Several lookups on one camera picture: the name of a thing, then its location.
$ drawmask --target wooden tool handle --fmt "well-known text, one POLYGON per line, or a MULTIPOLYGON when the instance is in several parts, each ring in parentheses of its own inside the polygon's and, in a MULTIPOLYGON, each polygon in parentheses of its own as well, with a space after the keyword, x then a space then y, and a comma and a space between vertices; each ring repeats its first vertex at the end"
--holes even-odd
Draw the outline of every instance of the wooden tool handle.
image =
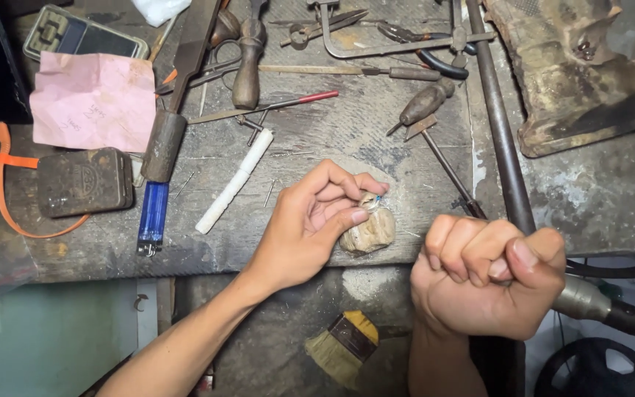
POLYGON ((241 24, 241 63, 234 78, 232 103, 237 109, 254 110, 259 102, 259 57, 264 51, 266 27, 258 19, 241 24))

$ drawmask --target white plastic bag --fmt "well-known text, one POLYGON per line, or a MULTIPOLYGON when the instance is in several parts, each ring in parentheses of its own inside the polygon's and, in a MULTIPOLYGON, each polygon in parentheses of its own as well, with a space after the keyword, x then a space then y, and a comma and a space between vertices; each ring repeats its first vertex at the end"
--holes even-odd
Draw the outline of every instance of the white plastic bag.
POLYGON ((188 8, 191 0, 131 0, 149 25, 158 28, 182 10, 188 8))

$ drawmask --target pink paper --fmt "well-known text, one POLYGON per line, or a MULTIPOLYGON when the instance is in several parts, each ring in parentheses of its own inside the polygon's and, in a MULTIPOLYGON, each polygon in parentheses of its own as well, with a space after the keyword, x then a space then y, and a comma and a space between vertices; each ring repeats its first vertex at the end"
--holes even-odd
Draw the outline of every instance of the pink paper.
POLYGON ((36 143, 145 152, 156 114, 151 62, 42 51, 30 103, 36 143))

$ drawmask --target black-handled pliers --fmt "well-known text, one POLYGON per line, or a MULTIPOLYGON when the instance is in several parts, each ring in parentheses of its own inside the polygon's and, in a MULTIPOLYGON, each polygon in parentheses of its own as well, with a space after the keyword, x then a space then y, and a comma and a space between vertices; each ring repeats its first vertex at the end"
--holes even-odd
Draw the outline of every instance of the black-handled pliers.
MULTIPOLYGON (((408 29, 401 28, 400 26, 391 25, 385 22, 377 22, 376 28, 389 39, 400 42, 421 42, 424 40, 436 40, 436 39, 444 39, 450 37, 449 33, 414 33, 409 31, 408 29)), ((464 47, 464 52, 470 55, 477 55, 477 47, 472 43, 467 43, 464 47)), ((443 76, 450 78, 457 78, 459 80, 464 80, 469 76, 469 71, 465 68, 454 67, 450 64, 437 59, 435 55, 433 55, 428 50, 416 50, 416 54, 421 61, 425 62, 430 68, 439 71, 443 76)))

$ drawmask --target hand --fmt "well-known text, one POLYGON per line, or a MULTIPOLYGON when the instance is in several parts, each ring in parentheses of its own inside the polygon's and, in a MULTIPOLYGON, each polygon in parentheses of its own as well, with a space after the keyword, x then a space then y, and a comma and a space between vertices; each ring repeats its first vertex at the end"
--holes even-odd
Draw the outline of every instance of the hand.
POLYGON ((369 174, 352 175, 322 160, 278 194, 264 235, 242 272, 258 279, 268 294, 310 280, 330 259, 342 233, 369 218, 356 207, 361 189, 384 194, 388 188, 369 174))
POLYGON ((418 320, 437 335, 525 340, 562 292, 564 269, 564 241, 553 229, 525 237, 505 220, 440 215, 413 265, 410 293, 418 320))

